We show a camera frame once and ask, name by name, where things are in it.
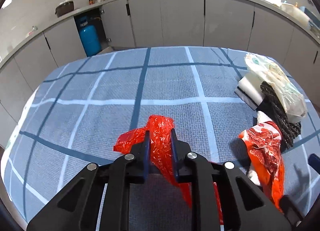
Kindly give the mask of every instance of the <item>metal screw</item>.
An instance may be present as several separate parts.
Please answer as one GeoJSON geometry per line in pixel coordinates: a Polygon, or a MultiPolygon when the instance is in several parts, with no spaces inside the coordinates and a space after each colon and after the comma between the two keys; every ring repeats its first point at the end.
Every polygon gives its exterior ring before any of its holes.
{"type": "Polygon", "coordinates": [[[124,156],[124,158],[125,158],[126,160],[130,161],[130,160],[133,160],[133,159],[134,159],[134,155],[133,155],[133,154],[126,154],[126,155],[124,156]]]}
{"type": "Polygon", "coordinates": [[[94,164],[94,163],[88,164],[88,166],[87,166],[87,169],[88,169],[89,171],[93,171],[93,170],[95,170],[96,168],[97,168],[97,165],[94,164]]]}
{"type": "Polygon", "coordinates": [[[195,159],[195,158],[197,158],[197,154],[194,153],[194,152],[188,153],[187,156],[188,156],[190,159],[195,159]]]}
{"type": "Polygon", "coordinates": [[[235,165],[232,162],[226,162],[224,164],[224,167],[226,167],[227,169],[233,169],[235,165]]]}

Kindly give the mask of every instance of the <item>blue gas cylinder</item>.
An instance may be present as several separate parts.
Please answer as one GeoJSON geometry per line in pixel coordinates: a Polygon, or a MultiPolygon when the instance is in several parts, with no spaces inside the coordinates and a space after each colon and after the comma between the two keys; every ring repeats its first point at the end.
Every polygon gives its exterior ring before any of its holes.
{"type": "Polygon", "coordinates": [[[101,45],[95,27],[88,25],[87,17],[79,19],[79,22],[79,36],[86,55],[89,57],[101,52],[101,45]]]}

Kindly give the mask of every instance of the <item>black rope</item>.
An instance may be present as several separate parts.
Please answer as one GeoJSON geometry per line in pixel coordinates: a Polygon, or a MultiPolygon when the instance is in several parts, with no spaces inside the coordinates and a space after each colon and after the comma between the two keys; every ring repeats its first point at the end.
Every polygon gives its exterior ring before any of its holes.
{"type": "Polygon", "coordinates": [[[265,81],[261,83],[260,88],[266,96],[263,102],[257,107],[257,111],[264,112],[270,117],[279,127],[282,133],[280,151],[293,147],[293,140],[301,134],[301,123],[290,123],[287,114],[278,99],[273,88],[265,81]]]}

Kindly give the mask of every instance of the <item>white plastic bag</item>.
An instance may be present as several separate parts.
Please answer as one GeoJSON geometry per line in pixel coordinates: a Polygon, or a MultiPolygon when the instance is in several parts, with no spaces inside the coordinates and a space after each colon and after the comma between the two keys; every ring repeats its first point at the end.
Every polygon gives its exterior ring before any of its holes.
{"type": "Polygon", "coordinates": [[[266,81],[275,91],[289,122],[297,123],[307,115],[304,96],[289,81],[282,69],[265,56],[247,53],[244,58],[249,71],[261,81],[266,81]]]}

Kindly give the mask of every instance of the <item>bottle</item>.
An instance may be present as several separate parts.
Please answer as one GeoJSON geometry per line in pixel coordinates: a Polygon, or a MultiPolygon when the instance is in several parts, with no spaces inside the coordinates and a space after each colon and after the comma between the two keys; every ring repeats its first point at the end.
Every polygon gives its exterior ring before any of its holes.
{"type": "Polygon", "coordinates": [[[94,1],[93,0],[89,0],[89,5],[93,5],[94,1]]]}

